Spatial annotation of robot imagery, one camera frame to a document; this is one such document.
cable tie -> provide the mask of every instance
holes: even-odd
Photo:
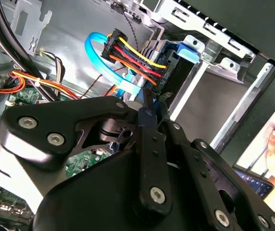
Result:
[[[36,79],[35,86],[36,87],[40,87],[40,78]]]

orange wire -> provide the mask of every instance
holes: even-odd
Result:
[[[139,73],[141,76],[143,76],[145,79],[147,79],[150,83],[152,83],[153,85],[157,85],[155,83],[155,81],[153,81],[151,78],[149,78],[148,76],[146,76],[145,74],[143,74],[142,72],[140,72],[139,70],[137,70],[135,67],[133,67],[132,65],[130,65],[129,63],[127,63],[126,61],[124,60],[121,60],[113,55],[110,55],[110,57],[116,61],[119,61],[121,63],[123,63],[124,65],[128,66],[130,69],[134,70],[135,72]]]
[[[31,78],[33,80],[37,80],[37,78],[35,76],[29,75],[27,73],[24,73],[24,72],[21,72],[21,71],[17,71],[17,70],[15,70],[14,72],[20,74],[21,77],[27,76],[27,77],[29,77],[29,78]],[[62,89],[63,91],[67,92],[72,98],[78,99],[78,97],[73,92],[71,92],[70,90],[68,90],[67,88],[65,88],[64,86],[62,86],[60,84],[57,84],[55,82],[52,82],[52,81],[49,81],[49,80],[45,80],[45,79],[41,79],[40,81],[49,83],[49,84],[53,85],[55,88]]]
[[[23,78],[18,77],[19,78],[19,85],[14,87],[14,88],[10,88],[10,89],[0,89],[0,93],[2,94],[11,94],[11,93],[16,93],[21,91],[23,88],[25,88],[25,81]]]
[[[108,93],[108,95],[112,95],[113,92],[116,90],[116,88],[117,88],[117,85],[115,85],[115,86],[110,90],[110,92]]]

blue plastic latch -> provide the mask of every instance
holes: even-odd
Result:
[[[200,60],[198,56],[198,52],[190,47],[187,47],[185,44],[180,43],[178,50],[177,50],[177,55],[180,57],[196,64]]]

phone screen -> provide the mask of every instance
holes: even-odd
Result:
[[[266,196],[272,191],[273,185],[269,182],[265,182],[263,180],[254,178],[252,176],[248,176],[242,172],[235,172],[258,194],[262,199],[266,198]]]

finger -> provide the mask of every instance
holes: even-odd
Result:
[[[275,168],[275,131],[271,133],[269,138],[268,149],[266,153],[266,165],[270,172]]]

